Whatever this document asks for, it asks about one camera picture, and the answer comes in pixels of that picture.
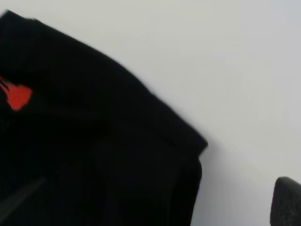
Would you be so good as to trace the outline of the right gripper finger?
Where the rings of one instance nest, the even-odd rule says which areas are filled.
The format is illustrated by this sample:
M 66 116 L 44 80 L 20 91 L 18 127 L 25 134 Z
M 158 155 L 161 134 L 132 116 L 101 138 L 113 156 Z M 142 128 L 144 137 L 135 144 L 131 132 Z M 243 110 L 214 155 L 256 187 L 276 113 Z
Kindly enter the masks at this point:
M 289 177 L 275 182 L 270 225 L 301 226 L 301 185 Z

